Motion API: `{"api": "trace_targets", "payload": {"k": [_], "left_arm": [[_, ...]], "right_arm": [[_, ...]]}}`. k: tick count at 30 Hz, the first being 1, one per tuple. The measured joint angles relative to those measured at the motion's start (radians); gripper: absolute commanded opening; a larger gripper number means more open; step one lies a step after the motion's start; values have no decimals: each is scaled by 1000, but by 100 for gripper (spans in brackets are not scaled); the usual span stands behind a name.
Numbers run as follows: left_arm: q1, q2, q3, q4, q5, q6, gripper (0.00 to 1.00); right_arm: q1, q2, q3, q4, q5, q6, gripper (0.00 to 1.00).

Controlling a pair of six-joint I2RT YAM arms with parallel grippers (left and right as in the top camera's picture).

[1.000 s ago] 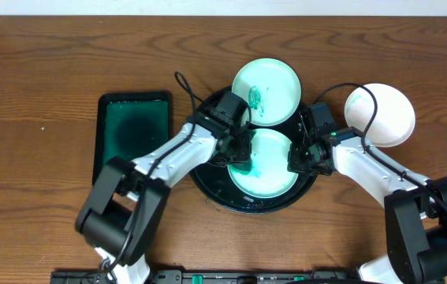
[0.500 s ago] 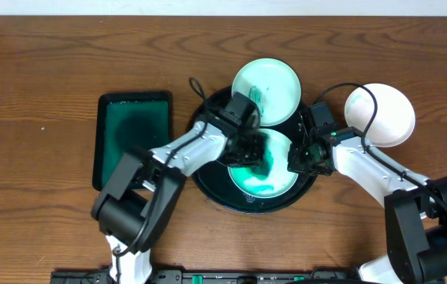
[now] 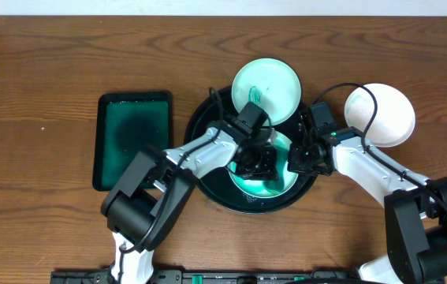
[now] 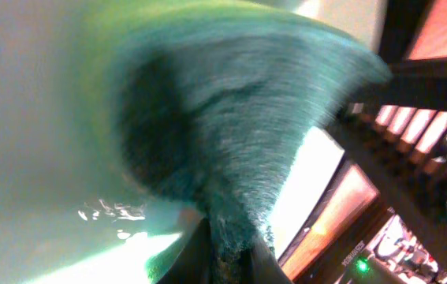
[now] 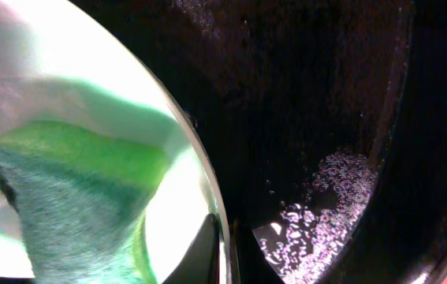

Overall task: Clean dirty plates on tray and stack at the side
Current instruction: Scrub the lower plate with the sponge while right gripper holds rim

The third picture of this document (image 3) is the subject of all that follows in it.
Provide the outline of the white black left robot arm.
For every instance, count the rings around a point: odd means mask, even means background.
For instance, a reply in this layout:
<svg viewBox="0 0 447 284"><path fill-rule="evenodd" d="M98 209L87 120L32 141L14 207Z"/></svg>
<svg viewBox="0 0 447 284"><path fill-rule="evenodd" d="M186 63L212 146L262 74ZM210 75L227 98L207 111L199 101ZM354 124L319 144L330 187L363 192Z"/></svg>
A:
<svg viewBox="0 0 447 284"><path fill-rule="evenodd" d="M147 282L154 250L173 229L199 180L230 163L271 172L261 154L271 150L276 137L275 129L262 122L214 121L179 148L139 151L101 206L116 245L113 281Z"/></svg>

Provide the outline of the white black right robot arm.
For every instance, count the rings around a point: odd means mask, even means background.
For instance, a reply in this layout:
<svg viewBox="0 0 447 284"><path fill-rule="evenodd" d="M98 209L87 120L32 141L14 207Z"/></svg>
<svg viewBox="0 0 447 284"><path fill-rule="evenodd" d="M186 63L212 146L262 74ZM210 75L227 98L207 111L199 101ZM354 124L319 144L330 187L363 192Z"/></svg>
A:
<svg viewBox="0 0 447 284"><path fill-rule="evenodd" d="M432 180L378 150L354 128L313 129L292 144L288 169L351 178L385 210L385 256L362 265L368 282L427 283L447 277L447 177Z"/></svg>

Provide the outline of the white plate green stain front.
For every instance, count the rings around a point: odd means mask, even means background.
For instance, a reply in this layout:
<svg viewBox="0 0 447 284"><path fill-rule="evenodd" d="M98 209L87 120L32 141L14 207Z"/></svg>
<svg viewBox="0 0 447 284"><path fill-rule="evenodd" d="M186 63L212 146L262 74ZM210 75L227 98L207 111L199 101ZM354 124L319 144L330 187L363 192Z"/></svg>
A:
<svg viewBox="0 0 447 284"><path fill-rule="evenodd" d="M292 141L286 135L277 132L277 138L273 144L277 152L277 180L260 181L243 179L234 174L237 165L231 162L227 168L230 170L229 176L232 182L242 192L256 198L270 199L286 193L293 187L298 178L298 174L288 171L288 152L291 143Z"/></svg>

